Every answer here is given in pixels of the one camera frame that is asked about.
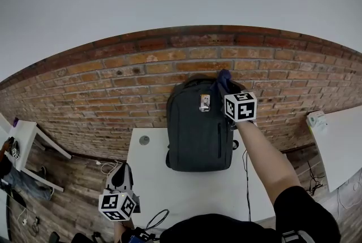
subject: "black sleeve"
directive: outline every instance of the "black sleeve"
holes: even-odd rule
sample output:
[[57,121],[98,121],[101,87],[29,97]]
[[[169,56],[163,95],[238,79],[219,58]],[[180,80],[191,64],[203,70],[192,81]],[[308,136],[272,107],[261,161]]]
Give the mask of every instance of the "black sleeve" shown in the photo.
[[340,242],[341,234],[332,214],[316,203],[300,186],[284,190],[274,203],[279,233],[305,231],[315,243]]

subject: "brick wall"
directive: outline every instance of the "brick wall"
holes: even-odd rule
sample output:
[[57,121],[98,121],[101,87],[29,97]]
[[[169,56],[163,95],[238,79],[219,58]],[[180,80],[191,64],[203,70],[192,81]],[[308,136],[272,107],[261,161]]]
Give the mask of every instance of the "brick wall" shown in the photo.
[[317,37],[245,26],[155,29],[91,42],[0,83],[0,112],[33,120],[65,149],[124,159],[133,127],[165,127],[167,98],[194,73],[227,68],[258,97],[283,150],[312,142],[308,111],[361,104],[362,54]]

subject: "person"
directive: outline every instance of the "person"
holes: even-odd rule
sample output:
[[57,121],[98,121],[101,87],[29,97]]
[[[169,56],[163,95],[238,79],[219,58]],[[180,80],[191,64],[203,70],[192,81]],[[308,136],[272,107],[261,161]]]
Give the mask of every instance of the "person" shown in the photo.
[[[12,188],[15,188],[16,186],[19,187],[34,198],[49,201],[54,193],[54,189],[38,186],[34,178],[28,176],[22,171],[19,172],[16,170],[5,155],[5,152],[9,150],[10,145],[11,140],[9,139],[3,144],[0,151],[0,179],[3,179],[5,182],[10,184]],[[35,174],[45,179],[46,168],[42,166],[41,170],[35,172]]]
[[[332,214],[301,187],[288,159],[271,145],[253,123],[243,121],[236,125],[254,169],[274,206],[275,230],[264,229],[254,222],[208,214],[187,219],[165,230],[160,243],[340,242],[341,234]],[[115,243],[120,241],[127,229],[127,225],[123,225],[115,224]],[[128,222],[128,227],[132,228],[132,222]]]

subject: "table leg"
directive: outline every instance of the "table leg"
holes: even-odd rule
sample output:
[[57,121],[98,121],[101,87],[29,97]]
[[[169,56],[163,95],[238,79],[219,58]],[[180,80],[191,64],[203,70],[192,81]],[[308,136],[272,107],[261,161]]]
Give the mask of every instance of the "table leg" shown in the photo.
[[64,192],[64,189],[62,187],[59,187],[47,180],[44,180],[42,177],[39,177],[38,175],[36,175],[35,173],[33,173],[32,171],[28,170],[27,168],[23,168],[21,169],[24,173],[26,173],[27,175],[29,175],[30,177],[33,177],[34,179],[38,180],[39,182],[47,185],[47,186],[50,186],[52,188],[54,188],[55,190],[58,190],[58,191],[61,191],[61,192]]
[[65,150],[63,150],[60,146],[58,146],[54,141],[52,141],[44,132],[42,132],[38,127],[36,128],[36,133],[39,134],[49,145],[55,148],[58,152],[64,155],[66,158],[71,159],[72,156],[69,155]]

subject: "backpack tag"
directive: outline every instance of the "backpack tag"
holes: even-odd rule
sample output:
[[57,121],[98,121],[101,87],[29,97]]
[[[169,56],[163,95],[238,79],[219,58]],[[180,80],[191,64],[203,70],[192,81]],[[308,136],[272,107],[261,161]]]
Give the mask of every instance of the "backpack tag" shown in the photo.
[[210,94],[201,94],[200,95],[200,107],[201,112],[210,111]]

